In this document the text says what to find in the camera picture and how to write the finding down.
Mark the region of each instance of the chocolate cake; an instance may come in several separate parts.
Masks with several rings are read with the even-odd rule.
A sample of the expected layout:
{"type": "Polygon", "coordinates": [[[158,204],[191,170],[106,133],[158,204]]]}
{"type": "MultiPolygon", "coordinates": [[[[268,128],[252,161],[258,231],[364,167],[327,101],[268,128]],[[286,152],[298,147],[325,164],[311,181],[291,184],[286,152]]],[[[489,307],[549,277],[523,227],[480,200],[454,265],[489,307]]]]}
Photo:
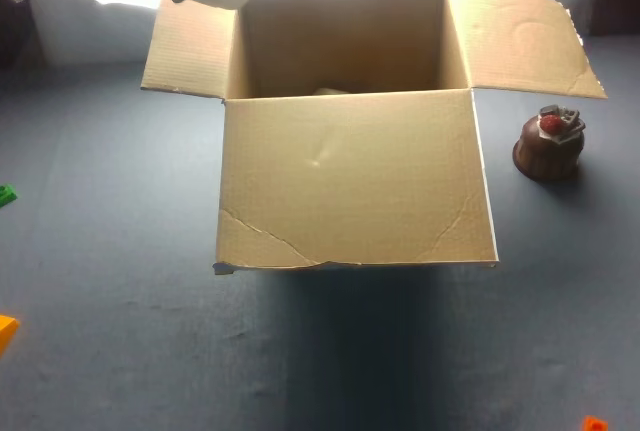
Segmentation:
{"type": "Polygon", "coordinates": [[[584,147],[580,112],[546,106],[522,127],[513,148],[513,162],[525,176],[539,181],[570,178],[584,147]]]}

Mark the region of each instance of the gray tablecloth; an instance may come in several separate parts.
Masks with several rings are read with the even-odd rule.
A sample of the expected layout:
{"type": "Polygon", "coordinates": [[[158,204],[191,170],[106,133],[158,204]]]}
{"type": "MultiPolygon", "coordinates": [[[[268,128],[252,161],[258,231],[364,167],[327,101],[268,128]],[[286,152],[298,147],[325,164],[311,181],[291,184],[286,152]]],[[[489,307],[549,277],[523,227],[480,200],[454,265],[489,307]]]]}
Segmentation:
{"type": "Polygon", "coordinates": [[[495,268],[216,277],[216,101],[3,76],[0,430],[640,428],[640,40],[587,44],[608,101],[475,91],[495,268]],[[586,148],[542,186],[511,150],[551,103],[586,148]]]}

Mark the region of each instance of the strawberry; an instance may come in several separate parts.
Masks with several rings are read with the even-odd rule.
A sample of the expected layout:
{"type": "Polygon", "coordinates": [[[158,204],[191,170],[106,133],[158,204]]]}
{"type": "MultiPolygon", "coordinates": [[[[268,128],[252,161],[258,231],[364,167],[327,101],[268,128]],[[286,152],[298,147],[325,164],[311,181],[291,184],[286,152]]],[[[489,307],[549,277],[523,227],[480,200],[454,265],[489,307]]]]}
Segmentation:
{"type": "Polygon", "coordinates": [[[551,136],[562,134],[566,127],[565,122],[560,116],[550,114],[540,118],[540,129],[551,136]]]}

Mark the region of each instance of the orange toy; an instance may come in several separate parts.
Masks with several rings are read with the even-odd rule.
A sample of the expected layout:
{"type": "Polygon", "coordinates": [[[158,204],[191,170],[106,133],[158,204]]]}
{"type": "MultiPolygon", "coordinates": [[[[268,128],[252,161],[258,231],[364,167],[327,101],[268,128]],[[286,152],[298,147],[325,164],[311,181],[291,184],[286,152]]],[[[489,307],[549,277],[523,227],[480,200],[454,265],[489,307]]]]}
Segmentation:
{"type": "Polygon", "coordinates": [[[593,416],[584,418],[584,424],[582,425],[582,431],[607,431],[608,428],[606,421],[593,416]]]}
{"type": "Polygon", "coordinates": [[[18,320],[0,316],[0,357],[6,347],[9,346],[9,341],[11,341],[19,326],[18,320]]]}

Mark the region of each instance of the green block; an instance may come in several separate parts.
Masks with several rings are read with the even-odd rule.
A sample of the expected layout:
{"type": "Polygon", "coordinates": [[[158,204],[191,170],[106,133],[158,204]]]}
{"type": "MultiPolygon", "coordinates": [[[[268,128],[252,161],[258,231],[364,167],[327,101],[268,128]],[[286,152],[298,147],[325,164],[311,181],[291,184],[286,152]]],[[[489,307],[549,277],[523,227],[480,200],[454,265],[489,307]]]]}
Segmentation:
{"type": "Polygon", "coordinates": [[[16,190],[10,184],[3,184],[0,186],[0,208],[11,201],[18,199],[16,190]]]}

